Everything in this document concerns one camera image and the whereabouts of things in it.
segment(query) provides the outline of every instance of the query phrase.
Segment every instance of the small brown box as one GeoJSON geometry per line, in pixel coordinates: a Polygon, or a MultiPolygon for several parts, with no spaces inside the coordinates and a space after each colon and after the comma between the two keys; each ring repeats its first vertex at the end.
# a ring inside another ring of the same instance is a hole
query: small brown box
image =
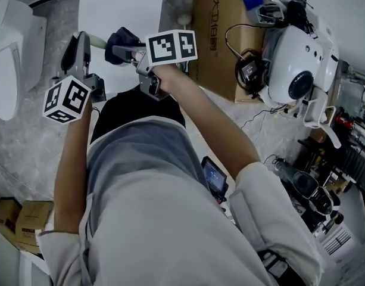
{"type": "MultiPolygon", "coordinates": [[[[193,23],[198,59],[190,61],[189,75],[200,86],[233,102],[255,101],[242,89],[235,76],[237,58],[227,47],[228,28],[252,24],[243,0],[194,0],[193,23]]],[[[241,53],[251,48],[261,52],[264,29],[236,27],[228,34],[231,47],[241,53]]]]}
{"type": "Polygon", "coordinates": [[[15,229],[19,249],[33,254],[40,253],[37,235],[45,230],[53,206],[52,201],[25,201],[23,203],[15,229]]]}
{"type": "Polygon", "coordinates": [[[15,226],[21,205],[14,198],[0,200],[0,233],[13,245],[15,242],[15,226]]]}

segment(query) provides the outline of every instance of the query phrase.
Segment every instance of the concrete floor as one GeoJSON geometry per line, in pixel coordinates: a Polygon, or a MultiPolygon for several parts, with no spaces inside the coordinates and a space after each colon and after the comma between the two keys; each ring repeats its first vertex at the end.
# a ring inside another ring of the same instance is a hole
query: concrete floor
{"type": "MultiPolygon", "coordinates": [[[[176,17],[189,12],[191,1],[164,0],[160,30],[181,28],[176,17]]],[[[50,87],[49,80],[55,73],[64,47],[77,30],[78,10],[79,0],[53,0],[34,9],[36,15],[48,19],[42,77],[38,86],[27,94],[17,117],[9,122],[0,120],[0,197],[14,196],[19,202],[53,197],[55,173],[67,127],[44,119],[41,109],[44,93],[50,87]]],[[[234,104],[211,92],[207,94],[239,126],[266,109],[262,103],[234,104]]],[[[97,117],[97,113],[93,112],[90,134],[97,117]]],[[[188,118],[186,125],[198,157],[210,156],[219,163],[188,118]]],[[[302,120],[288,120],[279,114],[269,113],[261,113],[253,122],[247,123],[244,131],[255,143],[262,160],[276,154],[294,161],[300,148],[297,139],[309,134],[302,120]]]]}

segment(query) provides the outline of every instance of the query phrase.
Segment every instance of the toilet lid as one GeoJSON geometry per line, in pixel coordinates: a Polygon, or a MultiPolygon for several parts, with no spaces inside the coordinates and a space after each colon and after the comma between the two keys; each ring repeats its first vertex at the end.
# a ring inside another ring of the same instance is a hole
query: toilet lid
{"type": "Polygon", "coordinates": [[[12,119],[18,110],[20,58],[17,45],[0,51],[0,118],[12,119]]]}

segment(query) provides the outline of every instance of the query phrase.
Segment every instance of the red object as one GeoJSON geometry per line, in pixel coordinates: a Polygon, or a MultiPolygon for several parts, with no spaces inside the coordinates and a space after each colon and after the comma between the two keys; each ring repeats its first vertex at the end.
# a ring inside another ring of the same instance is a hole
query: red object
{"type": "Polygon", "coordinates": [[[344,125],[347,129],[353,129],[354,128],[354,121],[347,121],[341,116],[336,116],[335,121],[339,124],[344,125]]]}

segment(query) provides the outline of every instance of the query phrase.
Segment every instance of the shirt sleeve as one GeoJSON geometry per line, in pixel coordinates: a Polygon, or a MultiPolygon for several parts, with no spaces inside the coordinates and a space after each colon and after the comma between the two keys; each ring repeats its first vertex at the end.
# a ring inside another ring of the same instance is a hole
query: shirt sleeve
{"type": "Polygon", "coordinates": [[[79,234],[43,232],[39,245],[55,286],[82,284],[79,234]]]}
{"type": "Polygon", "coordinates": [[[230,208],[235,220],[244,222],[243,233],[254,227],[256,232],[245,235],[251,245],[261,237],[267,249],[283,257],[306,285],[319,284],[322,270],[314,237],[292,206],[280,179],[265,165],[253,163],[240,171],[230,208]]]}

